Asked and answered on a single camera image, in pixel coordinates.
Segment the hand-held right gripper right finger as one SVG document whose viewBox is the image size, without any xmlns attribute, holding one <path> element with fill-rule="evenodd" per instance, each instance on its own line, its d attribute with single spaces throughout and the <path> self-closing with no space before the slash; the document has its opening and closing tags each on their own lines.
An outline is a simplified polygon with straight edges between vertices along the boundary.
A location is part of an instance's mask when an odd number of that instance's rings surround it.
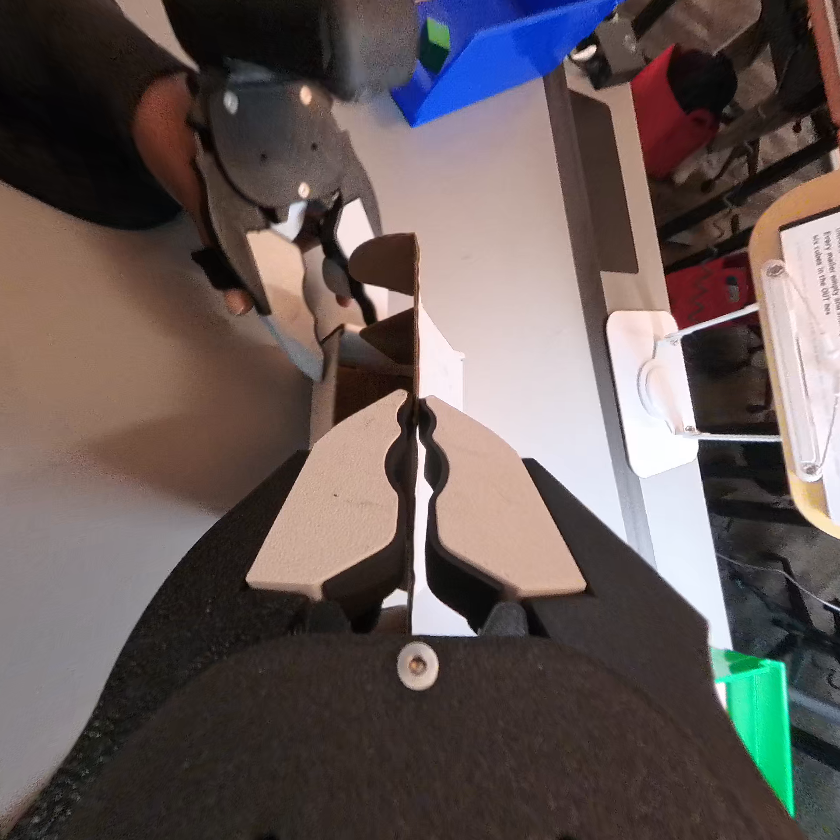
<svg viewBox="0 0 840 840">
<path fill-rule="evenodd" d="M 467 624 L 498 603 L 579 595 L 586 581 L 518 452 L 436 396 L 422 400 L 419 437 L 431 488 L 430 592 Z"/>
</svg>

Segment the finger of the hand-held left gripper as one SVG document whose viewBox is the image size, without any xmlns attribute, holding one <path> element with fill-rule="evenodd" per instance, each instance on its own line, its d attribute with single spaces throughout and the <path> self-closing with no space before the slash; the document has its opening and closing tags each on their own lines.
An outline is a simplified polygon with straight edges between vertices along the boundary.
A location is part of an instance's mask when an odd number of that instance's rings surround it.
<svg viewBox="0 0 840 840">
<path fill-rule="evenodd" d="M 269 309 L 262 322 L 290 362 L 311 381 L 320 382 L 329 322 L 320 269 L 271 229 L 248 233 L 247 243 Z"/>
<path fill-rule="evenodd" d="M 325 283 L 338 298 L 350 298 L 359 305 L 367 326 L 378 321 L 377 310 L 364 283 L 352 275 L 350 259 L 359 247 L 378 235 L 360 197 L 345 202 L 342 194 L 338 193 L 320 220 Z"/>
</svg>

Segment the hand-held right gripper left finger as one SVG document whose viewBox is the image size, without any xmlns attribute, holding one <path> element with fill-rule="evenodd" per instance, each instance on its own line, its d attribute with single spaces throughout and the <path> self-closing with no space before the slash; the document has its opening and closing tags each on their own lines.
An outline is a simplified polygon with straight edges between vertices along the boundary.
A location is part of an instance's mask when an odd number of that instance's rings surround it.
<svg viewBox="0 0 840 840">
<path fill-rule="evenodd" d="M 403 585 L 413 407 L 393 391 L 311 448 L 246 574 L 251 589 L 336 602 L 354 620 Z"/>
</svg>

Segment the white cardboard mailer box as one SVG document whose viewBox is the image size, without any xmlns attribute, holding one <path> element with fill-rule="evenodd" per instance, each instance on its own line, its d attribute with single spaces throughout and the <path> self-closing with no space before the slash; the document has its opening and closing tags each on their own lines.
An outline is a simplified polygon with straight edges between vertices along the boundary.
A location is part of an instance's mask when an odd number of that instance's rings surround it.
<svg viewBox="0 0 840 840">
<path fill-rule="evenodd" d="M 377 231 L 378 210 L 371 200 L 366 209 Z M 432 489 L 424 474 L 431 458 L 419 437 L 423 398 L 436 396 L 457 409 L 464 407 L 464 355 L 456 351 L 424 308 L 419 278 L 420 252 L 414 234 L 381 234 L 359 247 L 350 259 L 353 277 L 364 283 L 373 300 L 378 321 L 365 325 L 359 341 L 367 342 L 394 365 L 406 368 L 402 385 L 413 394 L 413 465 L 406 484 L 413 540 L 412 570 L 408 580 L 412 631 L 427 636 L 474 636 L 466 619 L 433 593 L 427 571 L 427 532 L 432 521 L 428 505 Z"/>
</svg>

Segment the green cube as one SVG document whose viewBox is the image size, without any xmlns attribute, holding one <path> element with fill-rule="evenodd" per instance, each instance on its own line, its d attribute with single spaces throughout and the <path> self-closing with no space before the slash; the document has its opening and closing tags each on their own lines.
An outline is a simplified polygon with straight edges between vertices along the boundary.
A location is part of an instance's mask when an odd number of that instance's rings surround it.
<svg viewBox="0 0 840 840">
<path fill-rule="evenodd" d="M 418 46 L 418 59 L 422 67 L 429 74 L 438 74 L 449 57 L 451 47 L 450 31 L 446 23 L 426 17 Z"/>
</svg>

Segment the blue plastic bin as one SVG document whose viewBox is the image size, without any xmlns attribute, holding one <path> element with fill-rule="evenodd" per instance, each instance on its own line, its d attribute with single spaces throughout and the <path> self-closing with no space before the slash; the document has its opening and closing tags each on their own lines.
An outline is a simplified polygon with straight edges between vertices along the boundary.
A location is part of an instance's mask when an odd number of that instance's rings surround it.
<svg viewBox="0 0 840 840">
<path fill-rule="evenodd" d="M 446 23 L 451 51 L 429 74 L 418 60 L 392 99 L 412 127 L 544 77 L 610 17 L 616 1 L 416 2 L 419 36 L 427 17 Z"/>
</svg>

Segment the green plastic bin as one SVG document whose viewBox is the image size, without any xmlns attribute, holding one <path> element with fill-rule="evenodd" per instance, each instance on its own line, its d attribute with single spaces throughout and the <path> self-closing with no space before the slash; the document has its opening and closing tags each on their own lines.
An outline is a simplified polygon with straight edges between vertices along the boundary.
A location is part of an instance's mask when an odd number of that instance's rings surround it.
<svg viewBox="0 0 840 840">
<path fill-rule="evenodd" d="M 796 816 L 789 685 L 785 664 L 732 650 L 710 650 L 732 725 L 786 811 Z"/>
</svg>

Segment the person's left forearm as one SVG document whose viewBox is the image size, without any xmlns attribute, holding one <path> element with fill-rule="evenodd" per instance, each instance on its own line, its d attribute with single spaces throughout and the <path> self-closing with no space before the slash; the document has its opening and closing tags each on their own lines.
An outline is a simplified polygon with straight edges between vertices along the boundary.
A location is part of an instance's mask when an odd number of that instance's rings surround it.
<svg viewBox="0 0 840 840">
<path fill-rule="evenodd" d="M 155 82 L 189 73 L 116 2 L 2 2 L 2 182 L 106 228 L 168 224 L 180 207 L 132 127 Z"/>
</svg>

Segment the grey desk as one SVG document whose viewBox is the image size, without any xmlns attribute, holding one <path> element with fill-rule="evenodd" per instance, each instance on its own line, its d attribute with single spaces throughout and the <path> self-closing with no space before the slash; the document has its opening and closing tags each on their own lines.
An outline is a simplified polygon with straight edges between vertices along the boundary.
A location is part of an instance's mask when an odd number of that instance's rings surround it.
<svg viewBox="0 0 840 840">
<path fill-rule="evenodd" d="M 327 288 L 324 374 L 291 363 L 249 294 L 214 287 L 180 207 L 85 222 L 2 182 L 2 655 L 115 655 L 33 780 L 10 838 L 737 838 L 746 770 L 704 618 L 532 458 L 606 454 L 588 339 L 558 297 L 560 174 L 536 108 L 476 118 L 454 149 L 375 101 L 334 100 L 383 235 L 414 234 L 424 308 L 464 355 L 458 409 L 522 458 L 586 581 L 498 603 L 474 636 L 413 633 L 406 576 L 372 613 L 246 583 L 305 458 L 409 382 Z"/>
</svg>

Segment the person's left hand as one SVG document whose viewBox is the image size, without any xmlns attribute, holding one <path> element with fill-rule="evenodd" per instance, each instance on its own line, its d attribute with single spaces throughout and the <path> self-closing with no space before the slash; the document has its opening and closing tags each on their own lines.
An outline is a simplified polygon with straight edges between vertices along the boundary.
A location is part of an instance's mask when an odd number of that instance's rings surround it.
<svg viewBox="0 0 840 840">
<path fill-rule="evenodd" d="M 186 72 L 156 78 L 134 110 L 131 134 L 145 168 L 192 219 L 203 246 L 212 248 L 203 183 L 194 165 L 196 137 L 187 122 L 192 104 Z"/>
</svg>

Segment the white lamp stand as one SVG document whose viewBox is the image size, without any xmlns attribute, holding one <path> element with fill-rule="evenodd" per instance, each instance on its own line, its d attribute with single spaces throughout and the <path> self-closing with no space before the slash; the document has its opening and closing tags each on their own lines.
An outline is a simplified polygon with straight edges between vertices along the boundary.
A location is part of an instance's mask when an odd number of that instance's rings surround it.
<svg viewBox="0 0 840 840">
<path fill-rule="evenodd" d="M 605 336 L 627 460 L 639 478 L 686 466 L 699 443 L 779 444 L 779 434 L 725 434 L 697 427 L 683 341 L 757 314 L 758 303 L 684 329 L 669 311 L 614 311 Z"/>
<path fill-rule="evenodd" d="M 839 173 L 797 186 L 754 226 L 748 255 L 794 504 L 839 535 Z"/>
</svg>

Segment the red crate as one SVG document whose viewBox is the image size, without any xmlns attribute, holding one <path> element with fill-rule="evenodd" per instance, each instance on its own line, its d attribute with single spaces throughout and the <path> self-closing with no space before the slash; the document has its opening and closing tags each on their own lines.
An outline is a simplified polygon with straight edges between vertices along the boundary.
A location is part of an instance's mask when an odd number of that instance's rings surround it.
<svg viewBox="0 0 840 840">
<path fill-rule="evenodd" d="M 679 329 L 736 312 L 756 302 L 749 257 L 726 255 L 665 274 L 670 311 Z"/>
</svg>

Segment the red bag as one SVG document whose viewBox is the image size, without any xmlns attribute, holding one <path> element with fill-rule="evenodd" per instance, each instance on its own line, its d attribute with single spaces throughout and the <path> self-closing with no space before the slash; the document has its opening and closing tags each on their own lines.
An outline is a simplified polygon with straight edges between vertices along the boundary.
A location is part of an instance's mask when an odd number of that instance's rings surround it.
<svg viewBox="0 0 840 840">
<path fill-rule="evenodd" d="M 718 134 L 738 76 L 723 53 L 668 47 L 632 81 L 637 131 L 647 176 L 668 179 Z"/>
</svg>

